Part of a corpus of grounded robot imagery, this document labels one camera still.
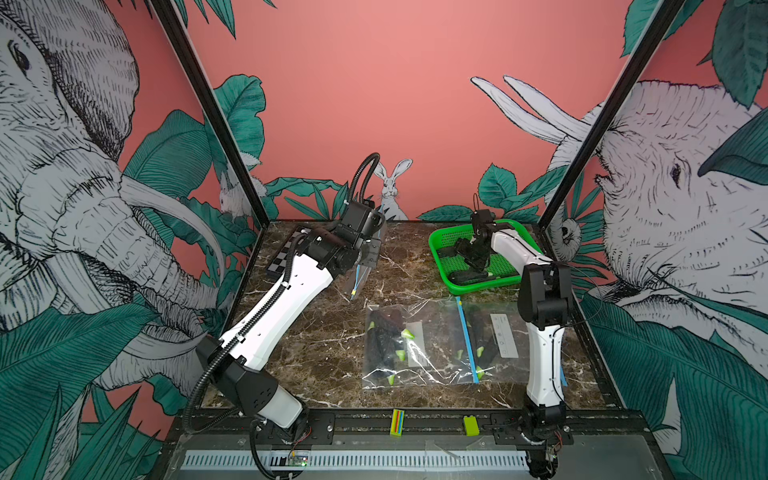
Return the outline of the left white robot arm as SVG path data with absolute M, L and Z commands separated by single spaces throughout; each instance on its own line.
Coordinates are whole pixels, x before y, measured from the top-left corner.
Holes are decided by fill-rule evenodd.
M 375 235 L 385 221 L 373 201 L 348 200 L 341 218 L 329 227 L 298 231 L 288 244 L 283 272 L 257 305 L 220 337 L 208 335 L 197 345 L 204 373 L 190 403 L 213 384 L 237 412 L 281 429 L 287 443 L 303 436 L 305 404 L 264 367 L 311 301 L 374 251 Z

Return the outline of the clear zip bag blue zipper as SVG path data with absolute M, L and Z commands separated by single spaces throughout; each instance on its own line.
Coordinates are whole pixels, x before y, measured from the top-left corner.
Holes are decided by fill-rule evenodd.
M 527 323 L 515 302 L 477 303 L 461 300 L 458 306 L 461 342 L 455 348 L 454 359 L 462 367 L 462 383 L 511 383 L 526 386 L 530 373 L 530 344 Z M 474 363 L 469 357 L 470 323 L 479 320 L 492 327 L 499 353 L 491 369 L 477 379 Z

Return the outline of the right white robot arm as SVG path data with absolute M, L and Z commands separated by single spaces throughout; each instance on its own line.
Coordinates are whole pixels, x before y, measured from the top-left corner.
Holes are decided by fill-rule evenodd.
M 542 437 L 564 425 L 566 403 L 560 380 L 560 358 L 565 326 L 570 318 L 570 268 L 541 253 L 515 228 L 495 221 L 487 209 L 471 216 L 473 236 L 456 241 L 454 250 L 469 266 L 449 275 L 457 285 L 489 280 L 493 254 L 502 256 L 521 275 L 518 312 L 526 323 L 530 370 L 522 424 L 530 438 Z

